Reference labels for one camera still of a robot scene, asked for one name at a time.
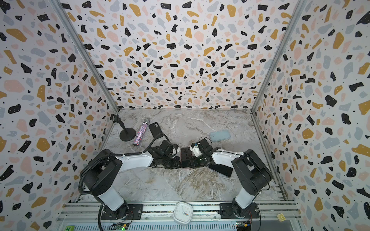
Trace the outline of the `black round microphone stand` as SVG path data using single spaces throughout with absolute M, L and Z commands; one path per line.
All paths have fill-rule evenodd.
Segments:
M 110 120 L 112 120 L 114 123 L 118 123 L 121 126 L 122 131 L 119 134 L 119 138 L 122 141 L 131 141 L 136 137 L 136 130 L 134 130 L 133 128 L 126 128 L 123 121 L 119 118 L 118 115 L 112 114 L 110 116 Z

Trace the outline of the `aluminium frame post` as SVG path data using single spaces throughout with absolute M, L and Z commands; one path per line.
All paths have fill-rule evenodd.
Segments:
M 291 38 L 292 32 L 295 28 L 295 25 L 298 21 L 299 16 L 301 15 L 307 1 L 306 0 L 299 0 L 297 2 L 297 5 L 293 11 L 292 18 L 290 19 L 287 29 L 282 37 L 282 40 L 278 46 L 277 52 L 274 55 L 273 61 L 268 69 L 267 76 L 263 83 L 261 84 L 260 90 L 257 94 L 257 97 L 254 101 L 254 104 L 251 108 L 251 113 L 254 114 L 257 111 L 259 103 L 262 101 L 264 91 L 267 89 L 268 83 L 272 79 L 273 73 L 275 72 L 275 69 L 277 68 L 277 65 L 279 63 L 279 60 L 281 56 L 283 55 L 283 52 L 285 51 L 285 48 L 289 42 L 289 39 Z
M 104 80 L 101 78 L 100 73 L 98 72 L 96 66 L 94 65 L 93 61 L 91 60 L 87 50 L 84 47 L 83 42 L 80 40 L 77 31 L 73 27 L 70 19 L 67 16 L 67 13 L 64 11 L 62 4 L 60 1 L 51 0 L 50 4 L 54 11 L 56 12 L 57 16 L 60 18 L 63 26 L 65 27 L 66 31 L 70 35 L 70 38 L 74 42 L 77 50 L 81 54 L 83 60 L 85 61 L 87 67 L 92 72 L 94 78 L 96 79 L 97 83 L 100 86 L 101 91 L 107 98 L 107 101 L 110 104 L 110 107 L 113 109 L 114 113 L 117 114 L 119 112 L 119 108 L 117 107 L 115 100 L 113 99 L 112 95 L 110 94 L 107 86 L 104 83 Z

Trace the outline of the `aluminium frame post right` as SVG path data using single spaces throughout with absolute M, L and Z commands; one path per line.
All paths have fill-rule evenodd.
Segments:
M 299 0 L 297 2 L 297 5 L 293 11 L 292 18 L 290 19 L 287 29 L 282 37 L 282 40 L 278 46 L 277 52 L 274 55 L 273 61 L 268 69 L 267 76 L 263 83 L 261 84 L 260 90 L 257 94 L 257 97 L 254 101 L 254 104 L 251 108 L 251 113 L 254 114 L 257 111 L 259 103 L 262 101 L 264 91 L 267 89 L 268 83 L 272 79 L 273 73 L 275 72 L 275 69 L 277 68 L 277 65 L 279 63 L 279 60 L 281 56 L 283 55 L 283 52 L 285 51 L 285 48 L 289 42 L 289 39 L 291 38 L 292 32 L 295 28 L 295 25 L 298 21 L 299 16 L 301 15 L 307 1 L 306 0 Z

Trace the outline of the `black phone case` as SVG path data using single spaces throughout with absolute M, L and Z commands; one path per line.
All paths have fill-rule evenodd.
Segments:
M 150 124 L 149 126 L 149 130 L 153 136 L 153 138 L 161 138 L 164 136 L 163 132 L 162 132 L 162 129 L 160 128 L 158 122 L 154 122 L 152 124 Z

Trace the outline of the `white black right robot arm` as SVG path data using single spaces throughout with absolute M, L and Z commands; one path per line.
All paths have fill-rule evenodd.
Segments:
M 193 154 L 194 167 L 215 164 L 235 171 L 241 183 L 241 190 L 233 199 L 233 209 L 239 216 L 251 206 L 257 195 L 272 180 L 270 170 L 252 149 L 232 152 L 220 147 L 213 148 L 206 139 L 202 139 L 193 143 L 190 151 Z

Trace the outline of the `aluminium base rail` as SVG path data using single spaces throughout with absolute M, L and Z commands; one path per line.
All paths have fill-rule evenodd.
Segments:
M 292 201 L 257 201 L 244 215 L 229 202 L 129 203 L 126 215 L 115 218 L 98 203 L 67 204 L 57 231 L 304 231 Z

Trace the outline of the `light blue phone case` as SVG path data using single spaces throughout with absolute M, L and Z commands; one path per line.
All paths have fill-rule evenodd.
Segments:
M 210 138 L 212 142 L 228 140 L 231 138 L 231 135 L 228 130 L 215 131 L 210 133 Z

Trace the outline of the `purple glitter microphone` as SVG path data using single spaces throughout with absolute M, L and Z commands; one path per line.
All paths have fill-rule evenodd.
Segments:
M 143 136 L 145 134 L 145 131 L 146 131 L 147 127 L 148 127 L 149 122 L 150 122 L 150 119 L 149 118 L 145 118 L 144 119 L 144 121 L 143 121 L 143 123 L 142 123 L 142 125 L 141 125 L 141 127 L 140 127 L 140 129 L 138 131 L 138 133 L 136 134 L 135 140 L 133 142 L 133 145 L 134 146 L 138 146 L 141 143 L 142 138 L 143 138 Z

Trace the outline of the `aluminium frame post left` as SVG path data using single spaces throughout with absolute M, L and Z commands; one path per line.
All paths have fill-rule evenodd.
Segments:
M 98 72 L 96 66 L 94 65 L 93 61 L 91 60 L 87 50 L 84 47 L 83 42 L 80 40 L 77 31 L 73 27 L 70 19 L 67 16 L 67 13 L 64 11 L 62 4 L 60 1 L 51 0 L 50 4 L 54 11 L 56 12 L 57 16 L 60 18 L 63 26 L 65 27 L 66 31 L 70 35 L 70 38 L 74 42 L 77 50 L 81 54 L 83 60 L 85 61 L 87 67 L 92 72 L 94 78 L 96 79 L 97 83 L 100 86 L 101 91 L 107 98 L 107 101 L 110 104 L 110 107 L 113 109 L 114 113 L 117 114 L 119 112 L 119 108 L 117 107 L 115 100 L 113 99 L 112 95 L 110 94 L 107 86 L 104 83 L 104 80 L 101 78 L 100 73 Z

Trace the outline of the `white square clock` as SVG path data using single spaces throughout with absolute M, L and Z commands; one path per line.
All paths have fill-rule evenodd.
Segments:
M 185 202 L 178 202 L 173 212 L 173 220 L 181 225 L 188 225 L 193 216 L 192 205 Z

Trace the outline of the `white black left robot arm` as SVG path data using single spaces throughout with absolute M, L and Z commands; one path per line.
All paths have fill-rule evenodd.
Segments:
M 124 209 L 125 200 L 113 187 L 118 174 L 140 167 L 179 168 L 178 151 L 179 146 L 167 140 L 160 146 L 150 146 L 139 153 L 115 154 L 105 149 L 81 171 L 79 193 L 94 196 L 113 212 Z

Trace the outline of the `blue smartphone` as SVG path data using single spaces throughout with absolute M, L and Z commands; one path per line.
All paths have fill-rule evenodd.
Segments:
M 233 168 L 225 166 L 225 165 L 218 165 L 218 164 L 209 164 L 208 168 L 210 168 L 213 171 L 216 171 L 228 178 L 231 177 Z

